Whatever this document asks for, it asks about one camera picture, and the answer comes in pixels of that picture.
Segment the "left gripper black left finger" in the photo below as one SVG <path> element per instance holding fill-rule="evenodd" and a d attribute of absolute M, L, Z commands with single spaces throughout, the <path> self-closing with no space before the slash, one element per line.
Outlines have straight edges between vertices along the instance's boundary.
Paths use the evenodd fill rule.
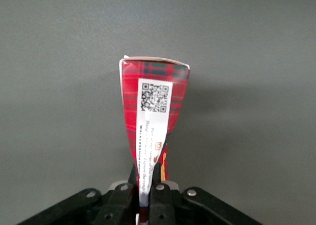
<path fill-rule="evenodd" d="M 120 182 L 102 196 L 94 225 L 134 225 L 137 214 L 137 172 L 133 166 L 126 182 Z"/>

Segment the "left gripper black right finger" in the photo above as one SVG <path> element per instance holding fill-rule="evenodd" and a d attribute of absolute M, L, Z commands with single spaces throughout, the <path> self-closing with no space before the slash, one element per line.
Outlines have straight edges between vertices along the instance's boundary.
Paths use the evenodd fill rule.
<path fill-rule="evenodd" d="M 161 165 L 154 167 L 149 200 L 150 225 L 175 225 L 175 211 L 170 186 L 161 180 Z"/>

